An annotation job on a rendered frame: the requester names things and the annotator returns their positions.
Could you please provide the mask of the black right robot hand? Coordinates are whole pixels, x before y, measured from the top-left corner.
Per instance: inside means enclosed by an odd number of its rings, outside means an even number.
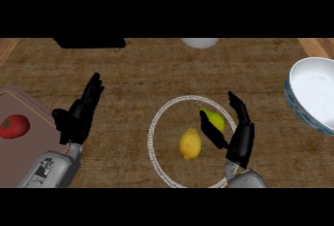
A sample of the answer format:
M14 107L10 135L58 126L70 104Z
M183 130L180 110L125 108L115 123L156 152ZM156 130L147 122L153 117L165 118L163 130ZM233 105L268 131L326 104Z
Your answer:
M239 124L231 134L230 141L224 140L224 136L212 123L208 121L205 112L199 111L200 131L211 140L218 149L227 150L225 158L234 162L242 168L246 168L254 141L254 123L251 122L246 106L237 96L227 92L228 106L237 113Z

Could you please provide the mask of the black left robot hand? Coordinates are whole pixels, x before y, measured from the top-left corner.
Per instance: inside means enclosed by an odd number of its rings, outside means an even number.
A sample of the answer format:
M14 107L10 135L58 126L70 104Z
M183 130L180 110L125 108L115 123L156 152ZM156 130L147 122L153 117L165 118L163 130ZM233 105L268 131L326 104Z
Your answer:
M73 101L69 109L54 109L51 111L55 130L60 132L61 145L84 143L103 90L100 74L95 72L85 85L82 96Z

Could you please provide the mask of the yellow lemon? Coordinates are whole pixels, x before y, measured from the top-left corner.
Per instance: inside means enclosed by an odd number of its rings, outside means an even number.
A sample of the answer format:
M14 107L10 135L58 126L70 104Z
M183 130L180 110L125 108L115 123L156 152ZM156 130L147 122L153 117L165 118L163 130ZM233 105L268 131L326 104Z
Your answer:
M184 160L196 158L200 152L200 137L193 127L188 127L181 134L178 150Z

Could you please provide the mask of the round brown placemat white rim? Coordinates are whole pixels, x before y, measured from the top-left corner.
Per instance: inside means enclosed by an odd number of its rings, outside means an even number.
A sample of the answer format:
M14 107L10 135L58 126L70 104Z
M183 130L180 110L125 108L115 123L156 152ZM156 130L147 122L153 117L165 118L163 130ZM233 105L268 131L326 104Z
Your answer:
M199 95L183 95L168 100L159 107L147 130L147 156L150 166L162 182L172 188L224 188L227 179L222 154L212 154L215 146L200 131L196 107L202 106L224 119L224 138L228 139L236 123L224 108ZM200 139L200 153L184 160L178 151L178 139L183 131L193 128Z

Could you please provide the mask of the white bowl blue pattern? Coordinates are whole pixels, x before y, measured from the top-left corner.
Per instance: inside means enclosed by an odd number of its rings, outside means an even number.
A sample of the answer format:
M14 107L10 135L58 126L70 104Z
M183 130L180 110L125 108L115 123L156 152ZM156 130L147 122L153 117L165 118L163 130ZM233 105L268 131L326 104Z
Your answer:
M283 98L299 121L334 136L334 60L299 59L286 73Z

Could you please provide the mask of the yellow-green pear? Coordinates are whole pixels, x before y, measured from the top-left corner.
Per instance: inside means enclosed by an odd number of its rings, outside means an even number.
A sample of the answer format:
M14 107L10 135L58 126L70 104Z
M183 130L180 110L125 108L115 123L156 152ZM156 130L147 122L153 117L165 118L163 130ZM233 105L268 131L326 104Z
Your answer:
M200 119L202 122L209 122L211 125L217 128L220 132L224 131L224 119L222 117L209 109L199 107L197 108L199 115L203 117Z

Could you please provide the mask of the red tomato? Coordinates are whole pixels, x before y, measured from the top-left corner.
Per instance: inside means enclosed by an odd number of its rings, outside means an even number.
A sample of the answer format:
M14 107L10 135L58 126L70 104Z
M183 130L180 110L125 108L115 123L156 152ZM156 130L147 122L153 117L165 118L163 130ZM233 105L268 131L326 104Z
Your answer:
M2 139L16 139L27 133L27 130L27 118L21 115L11 115L0 124L0 137Z

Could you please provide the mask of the brown cutting board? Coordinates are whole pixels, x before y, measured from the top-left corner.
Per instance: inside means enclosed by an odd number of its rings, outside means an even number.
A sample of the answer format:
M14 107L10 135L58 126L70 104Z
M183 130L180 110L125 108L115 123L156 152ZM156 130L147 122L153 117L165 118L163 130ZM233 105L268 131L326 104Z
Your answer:
M58 144L50 110L14 85L0 88L0 124L11 115L27 118L27 133L14 139L0 138L0 187L17 187L30 165L48 151L64 154Z

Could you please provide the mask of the black appliance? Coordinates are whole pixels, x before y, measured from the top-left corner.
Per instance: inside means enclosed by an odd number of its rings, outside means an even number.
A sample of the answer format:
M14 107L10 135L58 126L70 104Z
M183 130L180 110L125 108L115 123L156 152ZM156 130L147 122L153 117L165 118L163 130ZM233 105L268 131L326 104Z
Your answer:
M63 49L109 49L109 48L123 48L125 40L122 38L112 39L64 39L54 38L58 46Z

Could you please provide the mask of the white round object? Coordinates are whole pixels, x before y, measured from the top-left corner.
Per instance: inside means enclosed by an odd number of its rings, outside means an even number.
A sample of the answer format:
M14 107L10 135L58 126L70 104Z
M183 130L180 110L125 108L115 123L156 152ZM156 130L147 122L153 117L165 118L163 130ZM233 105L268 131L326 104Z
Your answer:
M217 38L183 38L181 41L194 49L206 49L217 44Z

